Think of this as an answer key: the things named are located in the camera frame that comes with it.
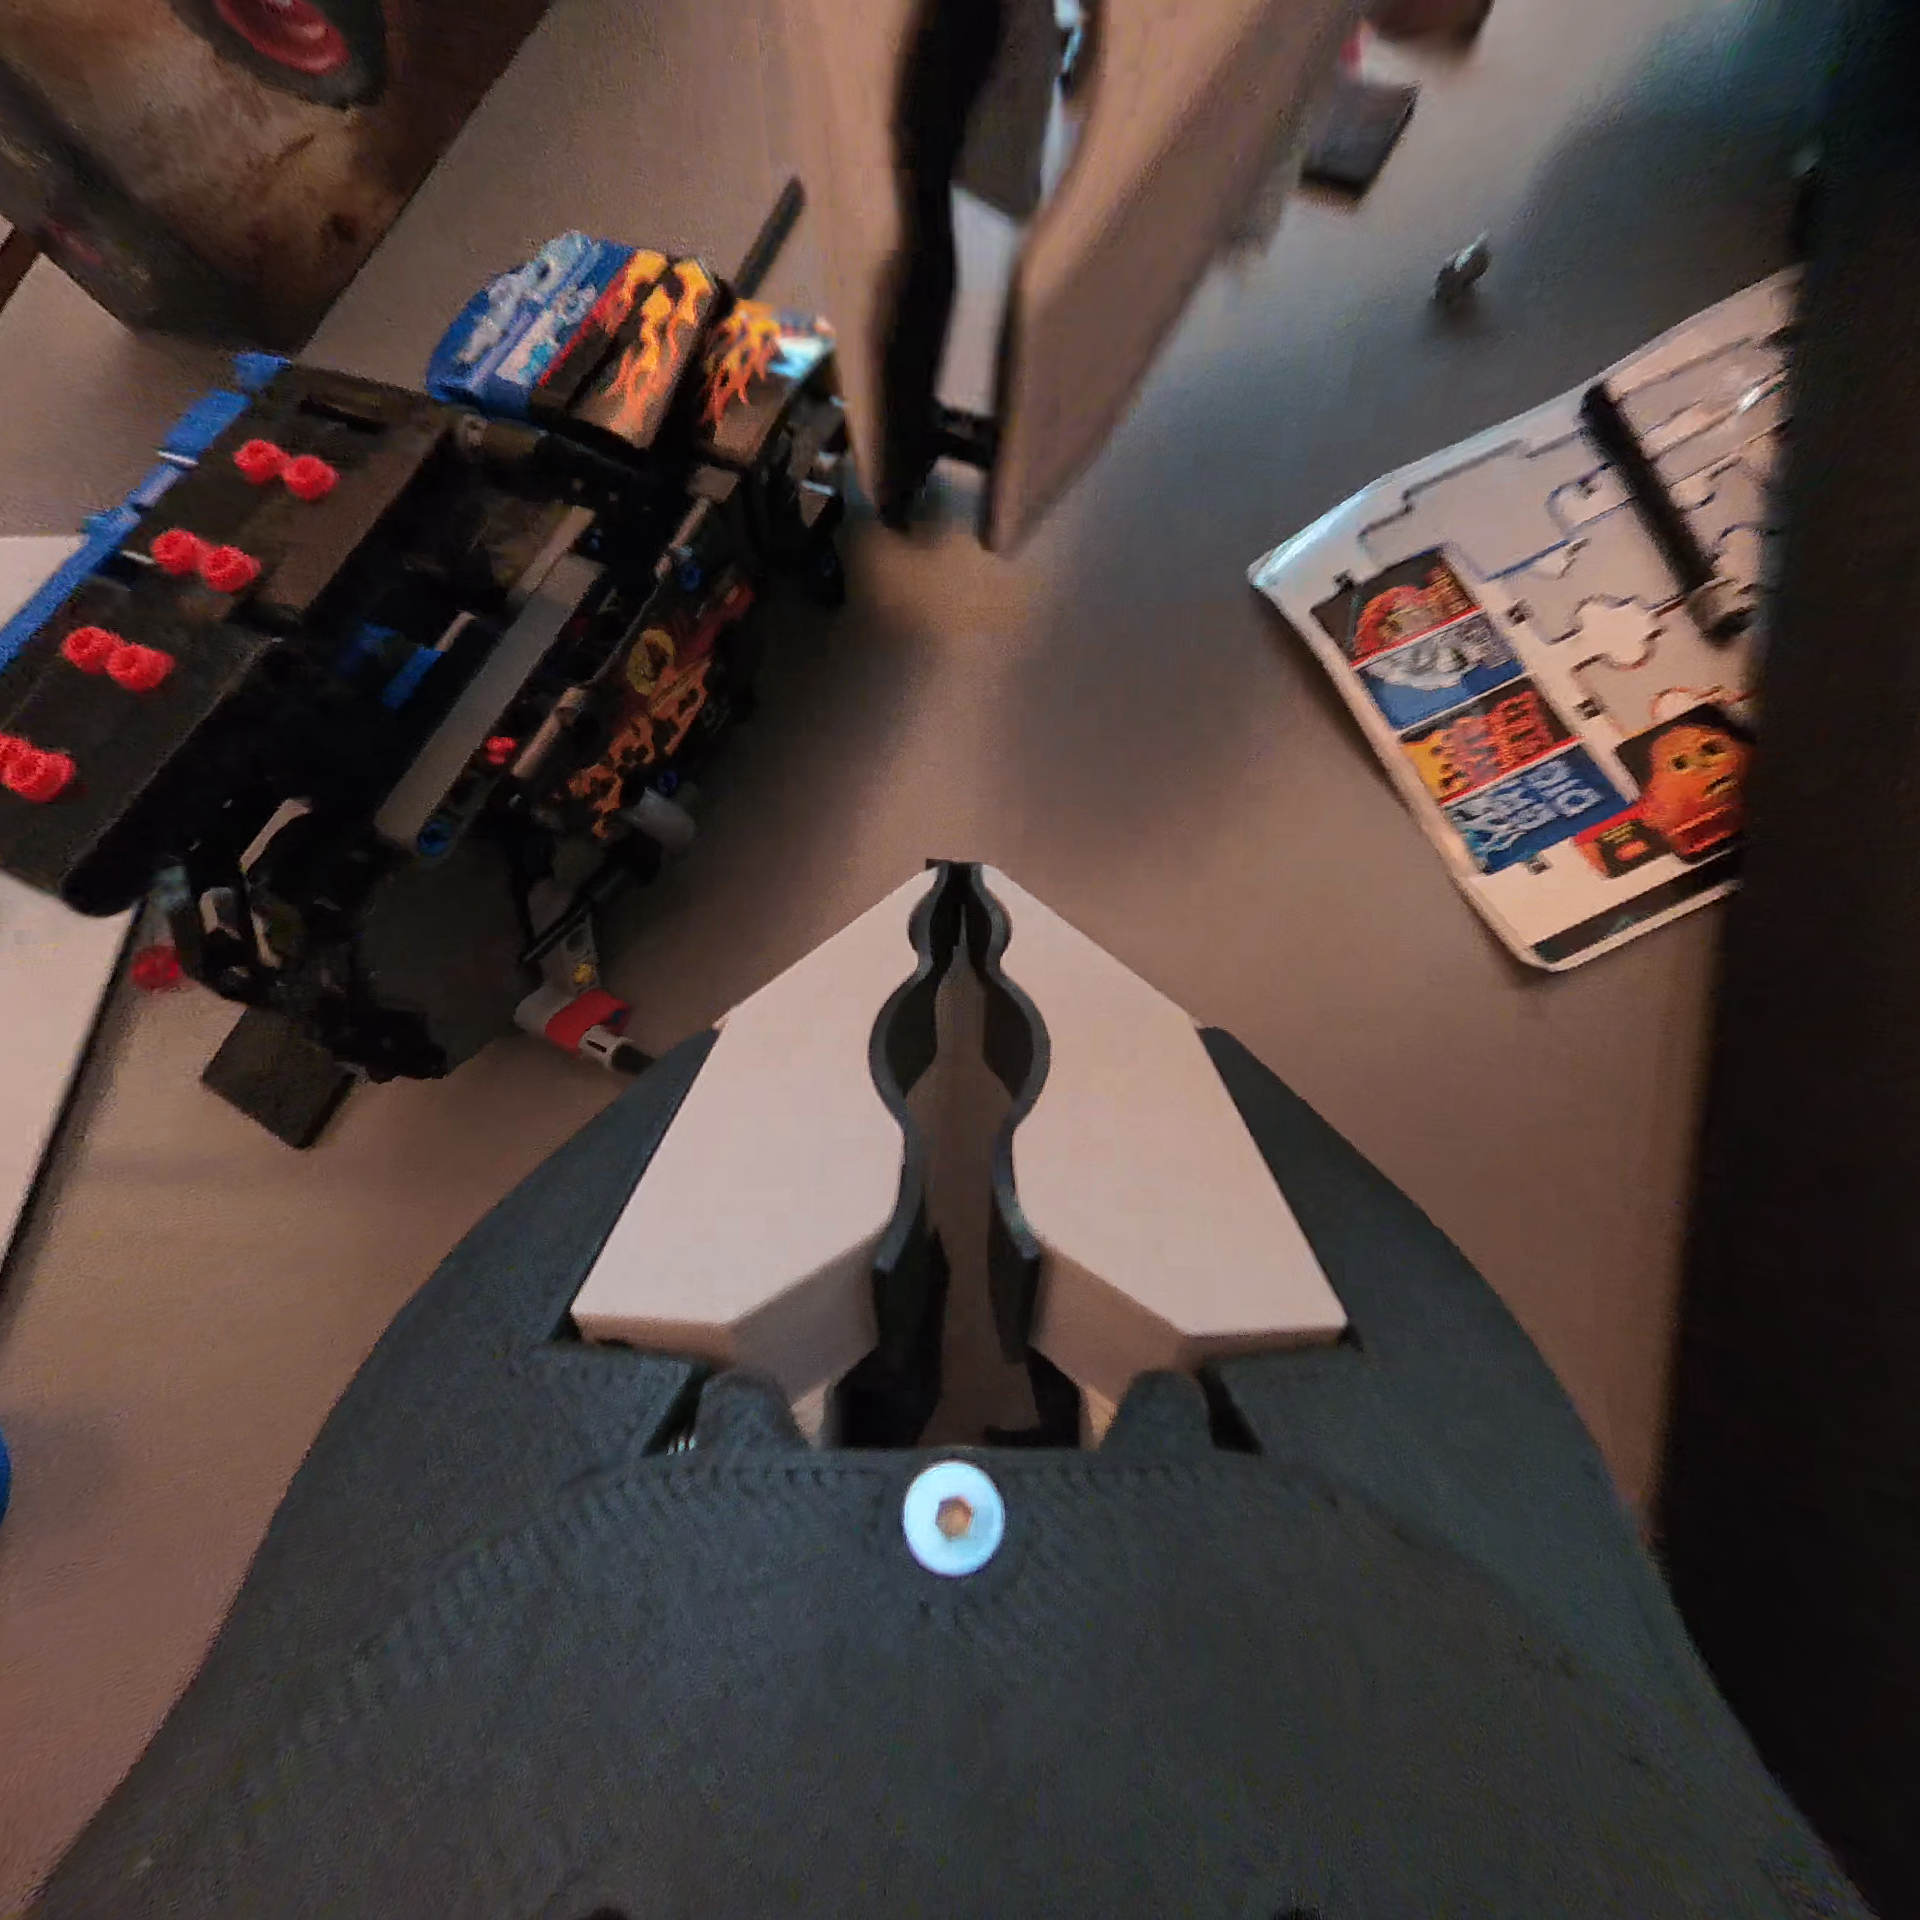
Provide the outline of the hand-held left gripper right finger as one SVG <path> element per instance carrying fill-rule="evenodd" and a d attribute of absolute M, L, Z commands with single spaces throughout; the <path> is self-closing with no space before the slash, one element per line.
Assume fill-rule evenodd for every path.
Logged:
<path fill-rule="evenodd" d="M 1202 1025 L 999 870 L 979 976 L 1029 1064 L 1010 1111 L 1016 1347 L 1110 1425 L 1137 1377 L 1336 1347 L 1348 1314 Z"/>

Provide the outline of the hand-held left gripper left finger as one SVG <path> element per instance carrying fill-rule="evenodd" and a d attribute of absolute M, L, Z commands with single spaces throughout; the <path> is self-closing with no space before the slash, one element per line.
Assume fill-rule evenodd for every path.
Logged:
<path fill-rule="evenodd" d="M 929 870 L 737 1003 L 592 1265 L 597 1347 L 776 1377 L 839 1438 L 920 1438 L 947 1253 L 912 1095 L 940 1047 L 956 870 Z"/>

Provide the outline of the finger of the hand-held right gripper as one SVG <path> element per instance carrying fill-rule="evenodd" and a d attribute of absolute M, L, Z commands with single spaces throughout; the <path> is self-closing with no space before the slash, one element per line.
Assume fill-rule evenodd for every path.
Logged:
<path fill-rule="evenodd" d="M 979 544 L 1016 551 L 1130 410 L 1191 293 L 1310 131 L 1358 4 L 1093 4 L 1075 146 L 998 344 Z"/>
<path fill-rule="evenodd" d="M 998 6 L 769 4 L 764 19 L 853 443 L 879 520 L 905 528 L 940 459 L 955 176 L 998 65 Z"/>

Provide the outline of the brick-built toy truck model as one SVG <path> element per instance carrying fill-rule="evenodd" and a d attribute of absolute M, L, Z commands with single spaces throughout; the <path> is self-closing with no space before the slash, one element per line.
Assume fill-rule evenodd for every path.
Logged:
<path fill-rule="evenodd" d="M 364 1084 L 637 1073 L 597 927 L 695 835 L 769 605 L 846 601 L 831 323 L 561 232 L 422 388 L 238 352 L 5 623 L 5 875 L 149 912 Z"/>

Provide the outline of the black flat plate piece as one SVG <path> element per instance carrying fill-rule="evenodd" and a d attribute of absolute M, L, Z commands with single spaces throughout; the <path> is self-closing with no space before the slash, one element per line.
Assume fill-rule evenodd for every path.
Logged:
<path fill-rule="evenodd" d="M 1303 184 L 1361 198 L 1406 136 L 1422 89 L 1343 71 L 1313 124 Z"/>

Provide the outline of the sticker sheet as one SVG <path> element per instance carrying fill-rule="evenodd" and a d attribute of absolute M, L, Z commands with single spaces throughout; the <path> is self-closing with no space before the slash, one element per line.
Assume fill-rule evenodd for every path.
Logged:
<path fill-rule="evenodd" d="M 1375 479 L 1248 570 L 1460 896 L 1541 972 L 1739 885 L 1795 321 L 1787 267 L 1580 388 Z M 1593 382 L 1742 595 L 1746 634 L 1708 641 L 1680 605 L 1580 429 Z"/>

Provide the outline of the black axle rod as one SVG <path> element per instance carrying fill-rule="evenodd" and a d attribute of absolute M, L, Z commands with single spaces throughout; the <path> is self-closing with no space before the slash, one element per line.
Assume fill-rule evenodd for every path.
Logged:
<path fill-rule="evenodd" d="M 1621 476 L 1621 487 L 1641 517 L 1651 543 L 1668 567 L 1680 605 L 1708 641 L 1733 641 L 1746 634 L 1750 612 L 1742 595 L 1717 574 L 1708 550 L 1694 535 L 1688 517 L 1668 494 L 1655 459 L 1636 433 L 1616 396 L 1593 382 L 1580 396 L 1580 429 L 1597 443 L 1601 456 Z"/>

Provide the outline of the black perforated chair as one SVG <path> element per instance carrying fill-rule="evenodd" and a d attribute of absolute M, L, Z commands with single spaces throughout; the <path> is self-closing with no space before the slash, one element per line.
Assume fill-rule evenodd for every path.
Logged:
<path fill-rule="evenodd" d="M 1917 4 L 1849 4 L 1658 1528 L 1768 1767 L 1917 1916 Z"/>

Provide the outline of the toy truck set box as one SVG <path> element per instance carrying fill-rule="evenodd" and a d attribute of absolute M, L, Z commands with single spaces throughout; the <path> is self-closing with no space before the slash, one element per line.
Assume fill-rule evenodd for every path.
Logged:
<path fill-rule="evenodd" d="M 5 222 L 114 321 L 303 347 L 550 4 L 5 4 Z"/>

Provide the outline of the white book stand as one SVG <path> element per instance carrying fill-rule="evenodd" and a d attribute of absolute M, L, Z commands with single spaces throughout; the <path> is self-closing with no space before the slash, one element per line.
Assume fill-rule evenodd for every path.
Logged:
<path fill-rule="evenodd" d="M 5 1258 L 36 1197 L 128 946 L 132 918 L 84 918 L 5 877 Z"/>

